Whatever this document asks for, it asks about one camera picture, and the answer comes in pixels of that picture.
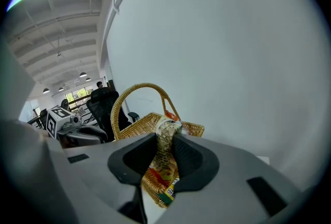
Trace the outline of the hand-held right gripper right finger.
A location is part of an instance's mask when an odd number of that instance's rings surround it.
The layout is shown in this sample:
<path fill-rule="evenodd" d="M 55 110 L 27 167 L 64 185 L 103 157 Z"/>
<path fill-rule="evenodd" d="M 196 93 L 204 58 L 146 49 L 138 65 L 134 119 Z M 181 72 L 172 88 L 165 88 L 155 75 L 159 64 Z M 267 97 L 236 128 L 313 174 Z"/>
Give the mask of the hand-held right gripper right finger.
<path fill-rule="evenodd" d="M 260 158 L 240 148 L 175 135 L 179 181 L 156 224 L 271 224 L 286 221 L 300 190 Z"/>

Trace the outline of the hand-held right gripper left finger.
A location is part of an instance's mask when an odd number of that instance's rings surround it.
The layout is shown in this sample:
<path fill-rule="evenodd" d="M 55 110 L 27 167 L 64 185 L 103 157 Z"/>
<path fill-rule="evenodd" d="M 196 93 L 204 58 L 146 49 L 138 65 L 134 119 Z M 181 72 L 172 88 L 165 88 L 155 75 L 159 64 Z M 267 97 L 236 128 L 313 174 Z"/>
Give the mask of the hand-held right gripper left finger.
<path fill-rule="evenodd" d="M 156 155 L 155 133 L 64 150 L 74 173 L 101 201 L 147 224 L 141 181 Z"/>

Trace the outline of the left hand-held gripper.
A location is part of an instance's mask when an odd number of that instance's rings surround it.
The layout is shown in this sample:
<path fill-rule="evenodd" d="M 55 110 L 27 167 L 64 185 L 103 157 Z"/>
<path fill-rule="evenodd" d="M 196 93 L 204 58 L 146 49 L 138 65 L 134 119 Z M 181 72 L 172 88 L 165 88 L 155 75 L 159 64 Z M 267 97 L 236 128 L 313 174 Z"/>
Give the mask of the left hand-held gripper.
<path fill-rule="evenodd" d="M 48 111 L 46 131 L 51 138 L 63 135 L 73 145 L 98 145 L 108 140 L 105 131 L 96 126 L 82 126 L 79 115 L 63 108 Z"/>

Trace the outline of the wicker basket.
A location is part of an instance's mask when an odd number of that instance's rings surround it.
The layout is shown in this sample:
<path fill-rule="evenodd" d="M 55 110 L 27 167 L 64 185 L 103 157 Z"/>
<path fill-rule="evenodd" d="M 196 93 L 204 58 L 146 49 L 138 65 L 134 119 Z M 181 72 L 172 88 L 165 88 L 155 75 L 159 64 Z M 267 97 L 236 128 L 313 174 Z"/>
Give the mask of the wicker basket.
<path fill-rule="evenodd" d="M 138 135 L 144 134 L 144 133 L 146 133 L 146 134 L 155 133 L 156 124 L 163 115 L 154 113 L 154 112 L 149 113 L 148 115 L 144 116 L 143 118 L 141 118 L 138 121 L 134 122 L 133 124 L 129 125 L 125 129 L 121 129 L 119 127 L 119 120 L 118 120 L 119 111 L 122 107 L 124 100 L 133 91 L 138 90 L 140 88 L 145 88 L 145 87 L 153 88 L 154 90 L 156 90 L 159 93 L 161 102 L 162 102 L 164 115 L 165 115 L 166 111 L 173 113 L 188 128 L 189 135 L 196 136 L 196 137 L 202 136 L 202 134 L 205 130 L 204 126 L 199 125 L 199 124 L 190 123 L 190 122 L 183 122 L 180 119 L 178 112 L 177 112 L 176 108 L 174 107 L 169 95 L 161 87 L 159 87 L 156 84 L 152 84 L 152 83 L 140 83 L 140 84 L 135 84 L 132 87 L 126 89 L 117 98 L 117 100 L 112 108 L 111 123 L 112 123 L 112 129 L 113 129 L 116 141 L 135 137 L 135 136 L 138 136 Z M 177 164 L 176 164 L 176 168 L 175 168 L 175 172 L 174 172 L 173 181 L 176 178 L 179 178 Z M 142 185 L 143 189 L 149 194 L 149 196 L 154 200 L 154 202 L 159 207 L 161 207 L 161 208 L 169 207 L 162 203 L 162 201 L 158 197 L 158 194 L 164 193 L 170 185 L 164 186 L 160 182 L 158 182 L 157 177 L 152 172 L 151 164 L 149 165 L 146 173 L 144 174 L 144 176 L 141 180 L 141 185 Z"/>

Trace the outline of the orange-ended peanut snack packet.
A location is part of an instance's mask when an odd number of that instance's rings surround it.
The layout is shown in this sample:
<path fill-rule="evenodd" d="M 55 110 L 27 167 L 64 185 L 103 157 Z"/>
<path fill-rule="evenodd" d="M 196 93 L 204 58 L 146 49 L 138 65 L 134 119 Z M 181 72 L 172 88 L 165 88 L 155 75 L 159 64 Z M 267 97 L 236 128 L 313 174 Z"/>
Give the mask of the orange-ended peanut snack packet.
<path fill-rule="evenodd" d="M 151 163 L 152 172 L 164 186 L 173 182 L 176 161 L 172 154 L 172 143 L 173 136 L 177 133 L 188 135 L 189 130 L 176 115 L 166 111 L 155 127 L 157 150 Z"/>

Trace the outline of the black office chair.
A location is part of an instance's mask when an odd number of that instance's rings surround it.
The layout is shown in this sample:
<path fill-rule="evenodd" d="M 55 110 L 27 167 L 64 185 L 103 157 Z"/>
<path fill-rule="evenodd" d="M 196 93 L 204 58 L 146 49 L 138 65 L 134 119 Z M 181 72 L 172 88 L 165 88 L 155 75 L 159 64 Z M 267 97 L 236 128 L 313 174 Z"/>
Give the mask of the black office chair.
<path fill-rule="evenodd" d="M 111 91 L 107 98 L 99 102 L 92 103 L 91 99 L 89 99 L 86 103 L 87 108 L 96 119 L 99 127 L 108 135 L 107 142 L 114 140 L 114 133 L 111 123 L 111 111 L 118 97 L 119 94 L 117 91 Z"/>

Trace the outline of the window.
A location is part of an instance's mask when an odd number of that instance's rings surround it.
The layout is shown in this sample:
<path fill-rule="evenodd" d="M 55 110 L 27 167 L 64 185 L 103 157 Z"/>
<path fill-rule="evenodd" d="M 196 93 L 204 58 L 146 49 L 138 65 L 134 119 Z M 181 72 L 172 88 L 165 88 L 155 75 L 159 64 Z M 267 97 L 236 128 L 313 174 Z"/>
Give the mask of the window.
<path fill-rule="evenodd" d="M 86 103 L 93 91 L 93 86 L 88 85 L 83 88 L 68 92 L 65 94 L 65 99 L 68 100 L 68 107 L 70 110 L 75 110 Z"/>

